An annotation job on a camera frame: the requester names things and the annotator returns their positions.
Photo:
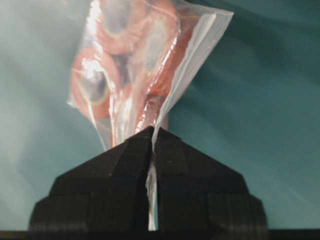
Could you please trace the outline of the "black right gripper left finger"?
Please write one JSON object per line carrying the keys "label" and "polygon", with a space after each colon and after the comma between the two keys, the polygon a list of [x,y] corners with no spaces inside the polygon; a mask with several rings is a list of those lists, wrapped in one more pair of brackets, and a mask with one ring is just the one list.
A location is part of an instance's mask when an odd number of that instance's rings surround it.
{"label": "black right gripper left finger", "polygon": [[58,176],[33,209],[31,232],[146,232],[153,128]]}

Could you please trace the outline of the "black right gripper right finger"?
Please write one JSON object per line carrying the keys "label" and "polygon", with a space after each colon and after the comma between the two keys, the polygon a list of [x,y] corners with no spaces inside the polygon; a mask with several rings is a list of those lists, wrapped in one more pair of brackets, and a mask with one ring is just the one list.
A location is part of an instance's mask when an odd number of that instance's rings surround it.
{"label": "black right gripper right finger", "polygon": [[154,150],[161,231],[267,231],[263,203],[240,173],[164,129]]}

